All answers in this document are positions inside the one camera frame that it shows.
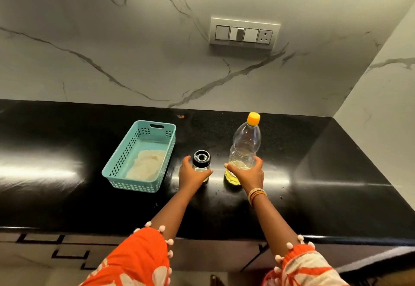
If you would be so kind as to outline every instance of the sleeve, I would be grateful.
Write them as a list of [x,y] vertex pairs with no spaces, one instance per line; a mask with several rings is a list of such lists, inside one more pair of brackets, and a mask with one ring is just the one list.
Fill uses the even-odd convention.
[[287,255],[276,256],[281,269],[275,267],[263,281],[266,286],[347,286],[340,275],[318,253],[313,244],[292,246]]
[[158,230],[136,230],[80,286],[168,286],[172,255]]

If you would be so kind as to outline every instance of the person's left hand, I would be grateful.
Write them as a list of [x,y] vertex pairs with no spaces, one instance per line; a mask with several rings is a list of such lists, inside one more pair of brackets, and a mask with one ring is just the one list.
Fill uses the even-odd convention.
[[183,158],[183,163],[179,170],[179,192],[186,193],[189,196],[189,199],[203,184],[203,180],[213,173],[212,169],[208,169],[204,172],[195,172],[192,165],[189,163],[190,158],[191,156]]

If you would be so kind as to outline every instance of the turquoise storage basket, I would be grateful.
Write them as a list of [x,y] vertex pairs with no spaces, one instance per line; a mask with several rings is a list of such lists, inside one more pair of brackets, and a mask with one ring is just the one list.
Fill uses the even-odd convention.
[[[134,122],[112,154],[102,170],[102,175],[115,188],[155,193],[160,189],[175,142],[174,124],[138,120]],[[157,178],[153,181],[127,179],[125,176],[134,165],[138,153],[146,149],[166,151]]]

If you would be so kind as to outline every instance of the hand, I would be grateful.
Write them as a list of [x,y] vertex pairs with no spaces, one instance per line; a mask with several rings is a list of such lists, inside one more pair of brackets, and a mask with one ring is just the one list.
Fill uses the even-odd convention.
[[195,172],[189,163],[190,156],[183,158],[183,163],[179,170],[179,191],[189,195],[189,199],[196,193],[196,191],[203,184],[203,181],[212,173],[212,169],[204,172]]
[[231,164],[225,164],[225,168],[238,178],[246,194],[254,188],[262,189],[263,185],[262,159],[258,156],[254,156],[254,159],[255,166],[250,169],[239,169]]

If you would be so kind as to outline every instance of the black countertop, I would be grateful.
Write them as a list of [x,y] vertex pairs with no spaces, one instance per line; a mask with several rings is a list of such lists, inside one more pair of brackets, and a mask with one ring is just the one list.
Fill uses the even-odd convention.
[[[178,190],[182,158],[205,149],[214,173],[191,200],[178,236],[264,240],[246,194],[223,178],[246,116],[0,100],[0,230],[127,236]],[[136,120],[177,126],[156,194],[115,189],[101,176]],[[262,114],[260,128],[264,189],[294,231],[319,243],[415,245],[415,212],[334,119]]]

